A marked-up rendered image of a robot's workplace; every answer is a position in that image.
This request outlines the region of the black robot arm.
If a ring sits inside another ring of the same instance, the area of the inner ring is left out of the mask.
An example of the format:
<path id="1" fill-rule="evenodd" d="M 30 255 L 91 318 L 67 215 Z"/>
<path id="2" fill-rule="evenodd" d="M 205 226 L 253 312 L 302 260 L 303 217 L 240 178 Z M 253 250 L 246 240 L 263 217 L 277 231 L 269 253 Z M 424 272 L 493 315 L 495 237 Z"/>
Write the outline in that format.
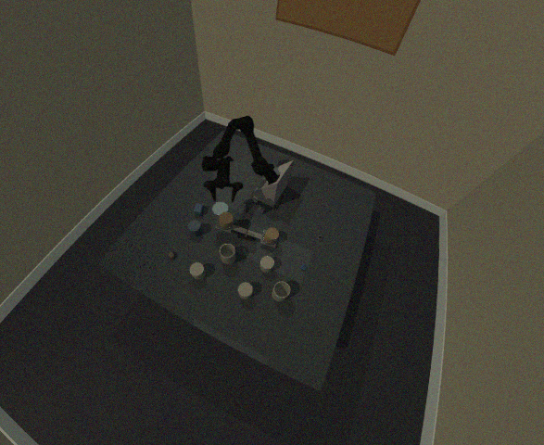
<path id="1" fill-rule="evenodd" d="M 259 147 L 254 134 L 254 121 L 249 116 L 245 116 L 239 119 L 233 119 L 228 123 L 227 129 L 215 149 L 213 149 L 213 156 L 204 156 L 202 159 L 203 171 L 223 171 L 228 172 L 230 170 L 230 161 L 234 161 L 231 157 L 223 159 L 229 153 L 230 141 L 235 130 L 240 130 L 248 141 L 250 152 L 253 158 L 251 163 L 254 173 L 260 176 L 264 175 L 268 184 L 272 184 L 277 181 L 280 174 L 274 172 L 273 164 L 267 163 L 266 159 L 260 154 Z M 220 159 L 220 160 L 217 160 Z M 227 176 L 220 177 L 217 174 L 217 178 L 213 181 L 214 188 L 224 188 L 230 184 Z"/>

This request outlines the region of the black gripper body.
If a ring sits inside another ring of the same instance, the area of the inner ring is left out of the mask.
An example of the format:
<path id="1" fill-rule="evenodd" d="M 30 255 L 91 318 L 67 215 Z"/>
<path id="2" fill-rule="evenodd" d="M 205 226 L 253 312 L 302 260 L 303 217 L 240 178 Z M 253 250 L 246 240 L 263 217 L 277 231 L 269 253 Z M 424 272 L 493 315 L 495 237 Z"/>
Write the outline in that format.
<path id="1" fill-rule="evenodd" d="M 218 171 L 217 174 L 219 174 L 220 177 L 224 177 L 224 175 L 226 175 L 227 179 L 229 179 L 229 181 L 230 181 L 230 171 L 228 171 L 228 172 Z M 230 183 L 228 186 L 232 187 L 233 189 L 243 188 L 242 182 L 233 182 L 233 183 Z M 213 181 L 206 181 L 204 183 L 204 187 L 213 188 Z"/>

